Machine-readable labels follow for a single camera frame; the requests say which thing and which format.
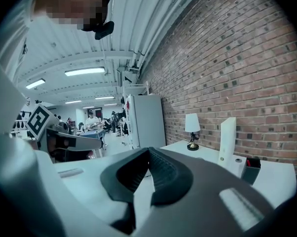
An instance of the brick wall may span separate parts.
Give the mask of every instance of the brick wall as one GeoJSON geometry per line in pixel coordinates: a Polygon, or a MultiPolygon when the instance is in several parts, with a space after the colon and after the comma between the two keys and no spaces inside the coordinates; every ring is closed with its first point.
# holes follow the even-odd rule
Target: brick wall
{"type": "Polygon", "coordinates": [[[167,144],[220,149],[220,123],[237,117],[235,153],[290,162],[297,172],[297,34],[274,0],[193,0],[140,81],[161,95],[167,144]]]}

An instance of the white lampshade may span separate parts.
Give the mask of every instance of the white lampshade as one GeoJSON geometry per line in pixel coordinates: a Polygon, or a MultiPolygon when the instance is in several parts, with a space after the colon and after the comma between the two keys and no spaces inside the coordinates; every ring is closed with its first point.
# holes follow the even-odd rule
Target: white lampshade
{"type": "Polygon", "coordinates": [[[186,132],[198,132],[200,131],[200,125],[197,113],[186,114],[186,132]]]}

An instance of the table lamp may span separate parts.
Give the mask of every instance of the table lamp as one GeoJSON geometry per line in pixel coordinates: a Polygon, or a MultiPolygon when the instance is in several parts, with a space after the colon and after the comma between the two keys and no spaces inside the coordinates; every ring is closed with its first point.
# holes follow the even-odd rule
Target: table lamp
{"type": "Polygon", "coordinates": [[[188,150],[196,151],[199,149],[199,146],[194,142],[199,139],[198,134],[194,134],[194,132],[200,131],[200,125],[198,120],[197,113],[186,114],[186,125],[185,131],[191,132],[191,140],[187,145],[188,150]]]}

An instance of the ceiling light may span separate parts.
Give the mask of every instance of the ceiling light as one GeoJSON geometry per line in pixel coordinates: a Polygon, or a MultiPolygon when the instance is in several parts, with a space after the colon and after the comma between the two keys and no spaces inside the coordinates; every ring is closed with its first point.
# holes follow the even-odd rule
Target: ceiling light
{"type": "Polygon", "coordinates": [[[72,103],[78,103],[78,102],[81,102],[81,100],[66,102],[66,104],[72,104],[72,103]]]}
{"type": "Polygon", "coordinates": [[[88,69],[75,69],[75,70],[69,70],[65,71],[64,73],[70,77],[70,76],[77,76],[77,75],[83,75],[83,74],[91,74],[91,73],[104,73],[105,67],[96,67],[96,68],[88,68],[88,69]]]}
{"type": "Polygon", "coordinates": [[[95,99],[98,100],[98,99],[110,99],[110,98],[114,98],[114,97],[96,97],[95,99]]]}
{"type": "Polygon", "coordinates": [[[40,84],[43,84],[43,83],[45,83],[45,80],[44,79],[40,79],[38,81],[35,81],[35,82],[29,84],[28,86],[26,86],[26,88],[27,89],[31,89],[31,88],[36,87],[36,86],[38,86],[40,84]]]}

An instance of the white corrugated ceiling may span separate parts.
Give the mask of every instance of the white corrugated ceiling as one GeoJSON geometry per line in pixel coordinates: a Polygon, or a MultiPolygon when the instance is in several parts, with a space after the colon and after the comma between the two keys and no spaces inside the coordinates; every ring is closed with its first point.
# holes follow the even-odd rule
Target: white corrugated ceiling
{"type": "Polygon", "coordinates": [[[81,106],[119,102],[118,68],[140,67],[154,51],[184,7],[191,0],[111,0],[107,21],[114,32],[95,40],[93,32],[54,24],[46,17],[31,25],[28,53],[19,72],[18,88],[32,99],[62,105],[82,100],[81,106]],[[67,77],[66,70],[104,66],[105,73],[67,77]],[[25,86],[43,78],[36,88],[25,86]],[[95,101],[95,97],[115,96],[95,101]]]}

